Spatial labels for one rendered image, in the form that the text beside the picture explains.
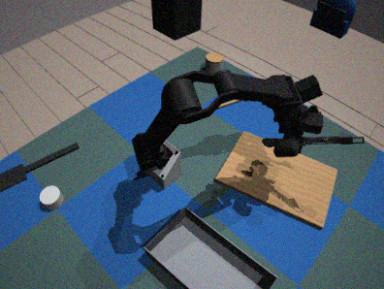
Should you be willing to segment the light wooden board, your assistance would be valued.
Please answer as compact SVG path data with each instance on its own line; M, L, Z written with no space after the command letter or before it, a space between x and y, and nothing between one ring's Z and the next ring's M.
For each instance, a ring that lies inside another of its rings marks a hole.
M262 140L243 131L215 181L322 230L337 169L300 154L276 158Z

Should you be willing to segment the white short cylinder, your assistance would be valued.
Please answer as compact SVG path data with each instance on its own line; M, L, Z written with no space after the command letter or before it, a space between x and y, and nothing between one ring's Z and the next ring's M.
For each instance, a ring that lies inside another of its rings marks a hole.
M40 201L47 209L58 209L64 202L64 196L58 187L51 185L41 191Z

